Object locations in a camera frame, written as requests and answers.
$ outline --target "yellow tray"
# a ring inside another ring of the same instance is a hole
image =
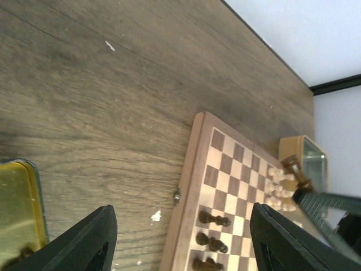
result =
[[[0,162],[0,268],[48,242],[37,168],[22,159]]]

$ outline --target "wood grain surface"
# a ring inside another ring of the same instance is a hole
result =
[[[112,204],[113,267],[157,270],[206,110],[273,156],[314,136],[312,92],[221,1],[0,1],[0,156],[39,168],[51,239]]]

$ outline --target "wooden tabletop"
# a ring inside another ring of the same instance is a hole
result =
[[[221,1],[0,2],[0,156],[38,167],[51,239],[111,204],[113,267],[157,270],[200,111],[273,156],[314,136],[312,92]]]

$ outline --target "black bar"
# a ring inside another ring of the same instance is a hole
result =
[[[314,95],[321,95],[325,93],[334,92],[337,90],[348,89],[354,86],[361,85],[361,75],[354,75],[347,78],[342,78],[332,82],[316,85],[310,87]]]

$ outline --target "dark brown chess piece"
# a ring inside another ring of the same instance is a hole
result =
[[[304,175],[296,155],[291,155],[290,157],[283,159],[281,164],[287,171],[294,175],[298,181],[299,188],[313,190],[312,182]]]
[[[206,261],[195,259],[192,267],[194,271],[224,271],[223,264],[215,263],[211,258],[207,258]]]
[[[214,222],[218,226],[228,227],[231,225],[231,220],[228,217],[212,216],[209,212],[200,211],[199,221],[202,223]]]
[[[217,240],[214,237],[208,238],[207,235],[204,233],[197,233],[196,236],[196,242],[197,244],[200,244],[201,246],[205,246],[206,244],[209,247],[209,250],[214,252],[221,252],[221,253],[227,253],[228,247],[221,241]]]

